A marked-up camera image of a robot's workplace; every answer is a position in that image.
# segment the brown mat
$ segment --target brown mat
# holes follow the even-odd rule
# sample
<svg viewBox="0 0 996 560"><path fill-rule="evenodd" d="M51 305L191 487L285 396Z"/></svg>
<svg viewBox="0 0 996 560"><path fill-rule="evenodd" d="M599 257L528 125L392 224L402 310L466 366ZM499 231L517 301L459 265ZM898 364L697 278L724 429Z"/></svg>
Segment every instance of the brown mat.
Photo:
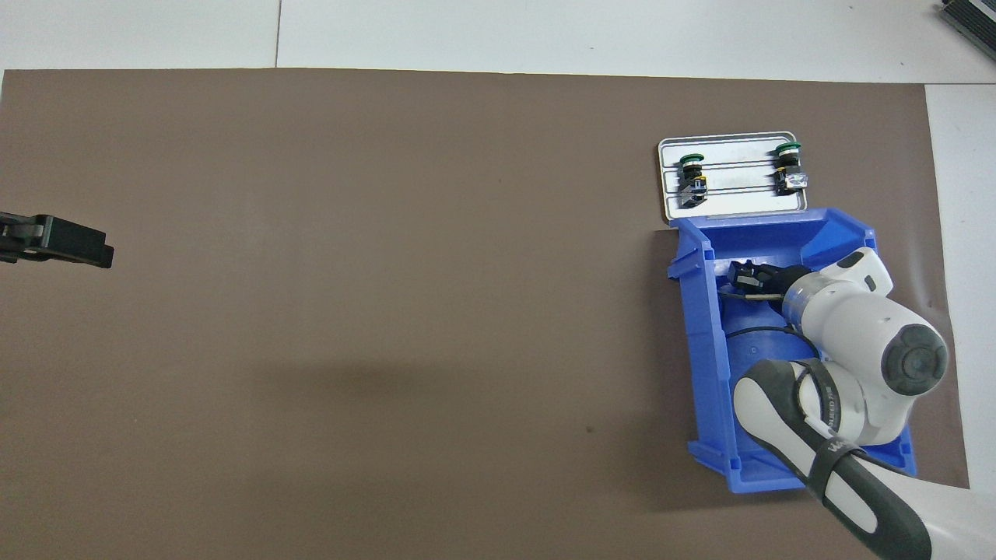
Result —
<svg viewBox="0 0 996 560"><path fill-rule="evenodd" d="M0 266L0 557L871 558L685 450L654 150L770 130L950 343L920 86L8 71L0 209L118 253Z"/></svg>

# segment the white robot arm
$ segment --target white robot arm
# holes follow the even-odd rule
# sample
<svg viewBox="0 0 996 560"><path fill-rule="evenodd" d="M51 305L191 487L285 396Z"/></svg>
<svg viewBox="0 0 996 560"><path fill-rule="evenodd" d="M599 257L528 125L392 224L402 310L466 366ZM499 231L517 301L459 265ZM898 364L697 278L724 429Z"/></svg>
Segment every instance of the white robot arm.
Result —
<svg viewBox="0 0 996 560"><path fill-rule="evenodd" d="M940 381L947 350L921 317L888 300L870 249L819 272L734 263L734 285L772 303L824 359L764 360L737 383L743 428L774 453L875 554L996 558L996 499L907 476L859 445L895 439Z"/></svg>

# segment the blue bin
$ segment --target blue bin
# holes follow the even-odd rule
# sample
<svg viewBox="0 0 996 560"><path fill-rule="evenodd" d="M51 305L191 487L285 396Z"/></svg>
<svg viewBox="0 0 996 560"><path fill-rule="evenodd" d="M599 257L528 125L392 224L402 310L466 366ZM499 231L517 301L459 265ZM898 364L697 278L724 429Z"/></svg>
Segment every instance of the blue bin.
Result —
<svg viewBox="0 0 996 560"><path fill-rule="evenodd" d="M763 302L720 298L730 289L730 261L751 259L777 266L828 266L859 247L875 249L874 230L833 208L744 217L688 217L678 230L677 256L667 269L681 286L691 358L698 439L695 459L726 476L736 493L802 488L803 484L740 427L731 399L736 382L758 360L811 358L804 342L772 331L726 340L727 332L760 325L785 326ZM873 456L916 475L909 428L893 442L867 446Z"/></svg>

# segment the silver metal tray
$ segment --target silver metal tray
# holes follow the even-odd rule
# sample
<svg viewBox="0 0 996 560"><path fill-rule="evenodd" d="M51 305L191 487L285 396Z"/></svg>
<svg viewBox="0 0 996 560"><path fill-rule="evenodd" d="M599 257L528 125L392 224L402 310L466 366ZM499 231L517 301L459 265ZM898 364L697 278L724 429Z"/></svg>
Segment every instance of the silver metal tray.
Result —
<svg viewBox="0 0 996 560"><path fill-rule="evenodd" d="M796 141L792 133L750 133L664 139L657 146L664 216L667 221L689 216L721 216L788 212L806 209L806 190L778 196L774 172L775 147ZM680 205L678 178L684 155L705 156L702 172L708 179L708 195L692 208Z"/></svg>

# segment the white tile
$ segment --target white tile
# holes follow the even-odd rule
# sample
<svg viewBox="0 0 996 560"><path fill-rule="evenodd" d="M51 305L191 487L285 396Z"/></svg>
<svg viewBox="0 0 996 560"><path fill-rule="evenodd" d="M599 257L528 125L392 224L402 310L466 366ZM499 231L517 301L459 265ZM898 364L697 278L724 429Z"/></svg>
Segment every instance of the white tile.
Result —
<svg viewBox="0 0 996 560"><path fill-rule="evenodd" d="M284 0L279 66L993 83L937 0Z"/></svg>
<svg viewBox="0 0 996 560"><path fill-rule="evenodd" d="M996 493L996 86L927 86L927 111L968 476Z"/></svg>
<svg viewBox="0 0 996 560"><path fill-rule="evenodd" d="M273 66L279 0L6 0L0 68Z"/></svg>

